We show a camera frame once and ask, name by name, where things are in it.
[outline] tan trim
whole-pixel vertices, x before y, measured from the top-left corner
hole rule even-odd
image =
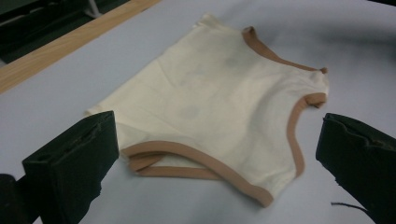
[[[301,98],[291,110],[286,133],[296,166],[296,177],[301,175],[304,171],[304,157],[295,135],[298,118],[307,106],[313,105],[320,107],[325,102],[325,93],[313,93]]]
[[[218,175],[206,168],[173,166],[150,167],[150,165],[160,161],[164,156],[165,154],[163,153],[140,153],[139,155],[130,157],[129,167],[143,176],[169,176],[211,180],[220,179]]]
[[[242,36],[244,37],[245,42],[247,45],[253,49],[256,53],[261,55],[262,57],[272,60],[277,63],[283,63],[285,65],[290,65],[296,68],[300,68],[306,71],[321,71],[323,74],[327,73],[327,68],[316,69],[312,67],[308,67],[302,64],[293,63],[287,60],[284,60],[277,56],[272,50],[270,50],[264,43],[260,41],[257,37],[256,31],[253,27],[248,27],[243,30]]]
[[[121,152],[130,158],[141,153],[177,154],[207,167],[213,173],[221,176],[223,179],[231,183],[241,192],[259,201],[263,206],[268,206],[274,200],[268,190],[249,184],[241,175],[221,161],[218,161],[195,148],[188,147],[180,143],[166,141],[145,142],[127,147]]]
[[[0,68],[0,93],[3,93],[62,57],[81,48],[99,35],[159,3],[161,0],[134,0],[117,7],[100,18],[61,36],[40,49]]]

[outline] tan sleeve trim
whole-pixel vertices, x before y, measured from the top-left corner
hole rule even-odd
[[[288,127],[287,127],[287,137],[296,166],[296,177],[301,175],[304,171],[304,157],[295,135],[295,129],[297,126],[298,118],[300,117],[302,111],[307,106],[313,105],[315,107],[320,107],[325,102],[326,102],[325,93],[322,92],[313,93],[301,98],[297,102],[297,104],[295,104],[294,108],[291,110]]]
[[[130,158],[142,153],[143,154],[145,153],[176,154],[185,157],[187,159],[196,161],[202,164],[203,166],[207,167],[213,173],[215,173],[218,176],[221,176],[221,178],[231,183],[241,192],[259,201],[260,204],[264,207],[268,206],[274,200],[273,196],[270,194],[268,190],[249,184],[241,175],[239,175],[237,172],[235,172],[233,169],[231,169],[221,161],[218,161],[195,148],[188,147],[180,143],[166,142],[166,141],[151,141],[151,142],[145,142],[131,147],[127,147],[123,149],[121,152],[125,156],[128,156]]]
[[[261,55],[262,57],[272,60],[277,63],[283,63],[285,65],[290,65],[296,68],[300,68],[306,71],[321,71],[323,74],[327,73],[327,68],[316,69],[312,67],[308,67],[302,64],[293,63],[290,61],[286,61],[279,56],[277,56],[272,50],[270,50],[264,43],[260,41],[257,37],[256,31],[253,27],[248,27],[243,30],[242,36],[244,37],[245,43],[253,49],[256,53]]]

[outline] white tabletop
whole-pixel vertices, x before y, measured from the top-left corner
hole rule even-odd
[[[81,223],[373,223],[315,159],[327,112],[396,137],[396,7],[353,0],[163,0],[0,95],[0,173],[83,118],[210,12],[257,29],[280,57],[329,68],[330,95],[297,125],[305,171],[268,208],[221,181],[140,177],[116,161]]]

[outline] t-shirt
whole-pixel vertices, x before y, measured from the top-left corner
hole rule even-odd
[[[267,206],[304,169],[294,129],[304,108],[326,101],[326,72],[205,14],[88,112],[114,111],[135,172],[223,179]]]

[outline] fabric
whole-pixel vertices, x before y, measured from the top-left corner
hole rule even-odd
[[[294,129],[307,105],[326,101],[325,73],[206,14],[88,112],[115,112],[135,172],[221,178],[267,206],[304,169]]]

